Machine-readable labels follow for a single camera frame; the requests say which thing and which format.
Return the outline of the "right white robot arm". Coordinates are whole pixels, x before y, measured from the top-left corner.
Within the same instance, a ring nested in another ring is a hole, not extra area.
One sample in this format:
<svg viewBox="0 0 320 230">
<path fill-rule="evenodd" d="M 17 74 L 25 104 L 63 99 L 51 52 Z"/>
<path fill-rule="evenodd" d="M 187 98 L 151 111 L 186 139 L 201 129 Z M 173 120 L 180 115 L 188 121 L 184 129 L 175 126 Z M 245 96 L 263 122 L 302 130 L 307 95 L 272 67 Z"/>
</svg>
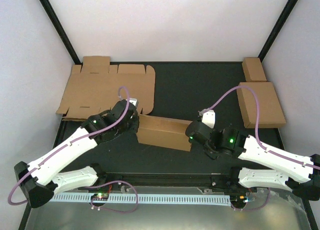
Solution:
<svg viewBox="0 0 320 230">
<path fill-rule="evenodd" d="M 320 156 L 301 156 L 266 143 L 252 135 L 225 128 L 217 130 L 201 121 L 191 122 L 186 131 L 190 143 L 198 143 L 212 159 L 231 157 L 265 166 L 264 170 L 237 167 L 227 179 L 234 192 L 244 188 L 275 188 L 292 192 L 309 201 L 320 199 Z"/>
</svg>

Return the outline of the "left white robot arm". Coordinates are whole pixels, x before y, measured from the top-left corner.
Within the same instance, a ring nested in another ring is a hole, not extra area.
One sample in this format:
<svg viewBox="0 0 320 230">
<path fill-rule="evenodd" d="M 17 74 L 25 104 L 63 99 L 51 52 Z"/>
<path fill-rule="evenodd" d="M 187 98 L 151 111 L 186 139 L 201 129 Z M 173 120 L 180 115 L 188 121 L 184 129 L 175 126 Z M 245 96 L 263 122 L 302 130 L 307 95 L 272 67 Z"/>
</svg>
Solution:
<svg viewBox="0 0 320 230">
<path fill-rule="evenodd" d="M 76 188 L 97 190 L 107 185 L 107 177 L 97 164 L 62 172 L 62 169 L 87 151 L 118 138 L 139 127 L 138 100 L 123 99 L 111 110 L 88 117 L 65 141 L 44 156 L 30 162 L 20 161 L 14 166 L 18 187 L 31 208 L 39 208 L 54 196 Z"/>
</svg>

